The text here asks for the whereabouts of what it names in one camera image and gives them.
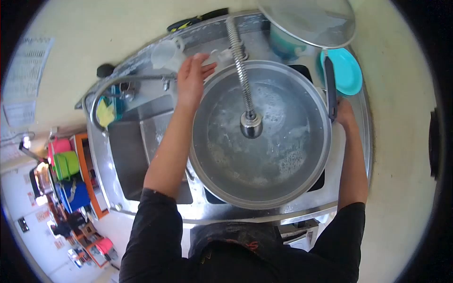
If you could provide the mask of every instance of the hand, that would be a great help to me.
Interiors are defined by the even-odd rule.
[[[202,66],[209,54],[197,53],[187,58],[178,72],[178,105],[195,112],[203,96],[203,81],[214,73],[217,63]]]
[[[354,117],[354,111],[352,110],[352,106],[343,97],[339,97],[337,100],[337,119],[336,121],[340,123],[343,128],[347,128],[351,125],[356,124],[356,118]]]

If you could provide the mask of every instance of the sponge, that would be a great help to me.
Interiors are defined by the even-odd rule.
[[[106,99],[102,98],[97,106],[96,116],[99,124],[106,128],[111,122],[115,121],[115,108],[113,103],[107,106]]]

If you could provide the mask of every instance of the faucet spring hose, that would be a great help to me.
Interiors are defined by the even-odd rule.
[[[226,30],[228,32],[228,39],[230,40],[230,45],[233,52],[234,62],[236,64],[237,74],[239,76],[239,82],[241,83],[242,87],[242,97],[246,105],[246,116],[247,119],[253,120],[256,117],[256,114],[253,107],[249,79],[247,77],[247,71],[244,66],[244,58],[241,50],[241,40],[234,24],[234,18],[229,16],[225,20],[225,24]]]

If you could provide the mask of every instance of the pot lid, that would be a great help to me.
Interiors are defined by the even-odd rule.
[[[258,7],[287,34],[317,47],[344,47],[355,34],[355,16],[347,0],[258,0]]]

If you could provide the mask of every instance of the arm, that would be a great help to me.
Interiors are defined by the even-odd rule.
[[[343,207],[355,202],[366,203],[368,198],[368,180],[366,178],[365,159],[363,157],[359,127],[351,104],[346,99],[340,99],[338,102],[337,121],[346,132],[343,170],[338,193],[337,211],[340,211]]]
[[[184,175],[193,118],[203,95],[203,80],[214,73],[216,63],[202,67],[208,54],[187,58],[178,73],[178,103],[145,175],[144,188],[176,199]]]
[[[326,259],[349,282],[357,282],[368,181],[359,128],[346,99],[338,100],[337,122],[346,132],[337,215],[318,237],[310,253]]]
[[[203,94],[203,80],[215,64],[202,67],[207,54],[189,57],[178,74],[178,103],[145,175],[144,189],[129,243],[121,260],[120,282],[180,282],[187,276],[181,258],[183,221],[176,197],[186,167],[192,122]]]

